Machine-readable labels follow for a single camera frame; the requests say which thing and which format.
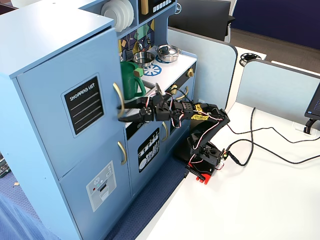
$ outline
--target black cable reel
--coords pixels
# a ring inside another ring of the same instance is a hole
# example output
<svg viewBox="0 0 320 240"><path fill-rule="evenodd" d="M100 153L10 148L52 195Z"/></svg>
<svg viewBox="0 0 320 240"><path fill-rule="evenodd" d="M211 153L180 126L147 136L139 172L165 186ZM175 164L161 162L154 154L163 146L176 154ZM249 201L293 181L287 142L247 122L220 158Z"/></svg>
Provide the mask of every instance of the black cable reel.
<svg viewBox="0 0 320 240"><path fill-rule="evenodd" d="M250 60L253 60L253 59L260 59L260 60L262 60L262 58L261 58L259 55L257 55L257 54L254 54L254 53L244 53L244 54L241 55L239 63L240 63L240 65L241 65L242 67L244 67L245 65L247 65L247 63L248 63Z"/></svg>

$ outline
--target green cup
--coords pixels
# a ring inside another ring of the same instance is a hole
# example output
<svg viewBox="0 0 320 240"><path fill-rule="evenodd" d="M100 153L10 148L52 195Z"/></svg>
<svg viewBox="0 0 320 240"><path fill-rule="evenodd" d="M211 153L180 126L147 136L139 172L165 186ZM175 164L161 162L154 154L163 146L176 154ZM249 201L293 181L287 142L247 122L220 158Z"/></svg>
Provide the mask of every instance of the green cup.
<svg viewBox="0 0 320 240"><path fill-rule="evenodd" d="M146 88L140 78L142 74L141 70L138 69L138 65L128 61L122 61L120 65L124 99L130 100L135 97L144 96L146 94Z"/></svg>

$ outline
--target plate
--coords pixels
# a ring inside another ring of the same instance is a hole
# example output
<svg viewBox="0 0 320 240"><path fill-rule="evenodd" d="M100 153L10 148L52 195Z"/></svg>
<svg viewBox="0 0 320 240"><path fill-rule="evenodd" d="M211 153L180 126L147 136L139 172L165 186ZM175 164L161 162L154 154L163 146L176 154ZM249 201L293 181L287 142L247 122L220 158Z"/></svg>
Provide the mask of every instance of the plate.
<svg viewBox="0 0 320 240"><path fill-rule="evenodd" d="M147 164L147 159L144 158L144 159L142 160L142 162L140 163L139 170L141 171L142 169L144 169L144 167L146 166L146 164Z"/></svg>
<svg viewBox="0 0 320 240"><path fill-rule="evenodd" d="M118 4L119 7L122 9L123 14L124 14L124 27L123 27L123 29L126 29L129 24L129 10L123 1L121 1L121 0L112 0L112 1L114 1L116 4Z"/></svg>
<svg viewBox="0 0 320 240"><path fill-rule="evenodd" d="M135 17L135 13L134 13L134 8L132 7L132 4L130 3L129 0L120 0L121 2L123 2L126 6L126 8L129 11L129 23L128 23L128 27L131 26L132 22L134 21L134 17Z"/></svg>
<svg viewBox="0 0 320 240"><path fill-rule="evenodd" d="M104 16L105 12L107 10L111 10L115 13L116 19L112 18L114 20L114 28L115 28L116 32L121 32L125 28L125 13L124 13L124 11L114 0L108 1L106 4L103 5L103 7L101 9L101 14L103 14L103 16Z"/></svg>

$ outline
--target shopping list sign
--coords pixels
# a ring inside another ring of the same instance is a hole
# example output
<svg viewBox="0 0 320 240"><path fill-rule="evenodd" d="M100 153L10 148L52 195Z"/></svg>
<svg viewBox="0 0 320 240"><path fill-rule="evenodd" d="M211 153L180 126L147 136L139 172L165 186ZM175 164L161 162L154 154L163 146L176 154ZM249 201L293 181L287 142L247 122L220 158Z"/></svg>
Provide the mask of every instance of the shopping list sign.
<svg viewBox="0 0 320 240"><path fill-rule="evenodd" d="M69 91L64 99L76 135L104 115L97 76Z"/></svg>
<svg viewBox="0 0 320 240"><path fill-rule="evenodd" d="M160 130L157 128L138 148L139 173L151 162L159 152Z"/></svg>

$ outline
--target gray partition panel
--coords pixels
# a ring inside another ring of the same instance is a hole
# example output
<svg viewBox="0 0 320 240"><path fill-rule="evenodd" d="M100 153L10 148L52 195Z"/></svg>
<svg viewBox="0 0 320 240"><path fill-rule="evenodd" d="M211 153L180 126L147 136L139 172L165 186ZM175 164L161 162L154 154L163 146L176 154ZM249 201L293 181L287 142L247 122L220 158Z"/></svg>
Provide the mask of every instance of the gray partition panel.
<svg viewBox="0 0 320 240"><path fill-rule="evenodd" d="M168 43L197 55L194 100L225 109L238 52L228 43L168 29Z"/></svg>
<svg viewBox="0 0 320 240"><path fill-rule="evenodd" d="M319 83L320 76L252 60L244 68L236 102L304 125ZM319 122L313 128L320 130Z"/></svg>

